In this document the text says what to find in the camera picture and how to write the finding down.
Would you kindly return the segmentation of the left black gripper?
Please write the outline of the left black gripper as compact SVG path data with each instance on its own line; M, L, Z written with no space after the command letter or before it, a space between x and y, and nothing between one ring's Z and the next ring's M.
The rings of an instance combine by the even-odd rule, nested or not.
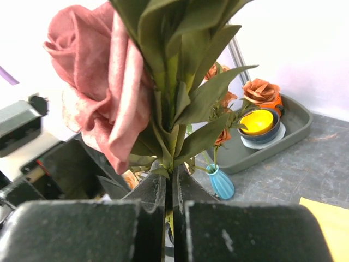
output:
M13 181L1 175L1 218L30 200L121 199L130 188L106 157L77 135L59 141L19 168Z

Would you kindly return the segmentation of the mauve purple rose stem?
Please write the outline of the mauve purple rose stem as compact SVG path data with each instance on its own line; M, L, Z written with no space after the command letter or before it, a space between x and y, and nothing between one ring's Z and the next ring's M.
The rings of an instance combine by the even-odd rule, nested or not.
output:
M107 1L71 5L51 20L44 49L63 91L63 119L115 172L171 180L217 150L240 116L231 81L247 66L217 59L246 1Z

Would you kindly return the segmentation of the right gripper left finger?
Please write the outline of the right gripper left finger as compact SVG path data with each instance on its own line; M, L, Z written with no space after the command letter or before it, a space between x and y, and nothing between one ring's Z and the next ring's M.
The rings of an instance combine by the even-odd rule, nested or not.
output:
M165 188L149 174L121 200L40 200L13 183L1 191L1 261L164 261Z

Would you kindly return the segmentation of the brown rose stem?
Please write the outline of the brown rose stem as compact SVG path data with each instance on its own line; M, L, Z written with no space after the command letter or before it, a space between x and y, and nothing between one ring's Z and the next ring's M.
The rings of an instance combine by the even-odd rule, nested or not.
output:
M221 132L214 144L214 160L217 160L218 149L224 146L224 143L231 139L230 130L242 128L239 124L239 120L248 112L259 108L258 105L271 102L275 99L277 93L280 93L280 87L275 84L271 84L268 81L255 79L253 81L247 81L243 86L243 106L240 111L235 112L231 109L231 102L238 97L228 90L229 83L219 84L222 88L221 94L218 96L216 102L210 109L209 121L216 120L217 118L227 115L228 120L225 124L224 130Z

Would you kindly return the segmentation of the orange wrapping paper sheet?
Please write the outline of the orange wrapping paper sheet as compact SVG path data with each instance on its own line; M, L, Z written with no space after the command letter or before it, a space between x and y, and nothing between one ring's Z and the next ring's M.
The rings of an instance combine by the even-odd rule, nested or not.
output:
M334 261L348 262L348 209L303 197L299 203L316 217Z

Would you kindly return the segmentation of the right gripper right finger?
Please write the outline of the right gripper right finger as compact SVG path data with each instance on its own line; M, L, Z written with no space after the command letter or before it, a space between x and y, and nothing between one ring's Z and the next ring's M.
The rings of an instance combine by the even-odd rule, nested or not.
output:
M218 201L185 166L172 177L175 261L332 261L304 206Z

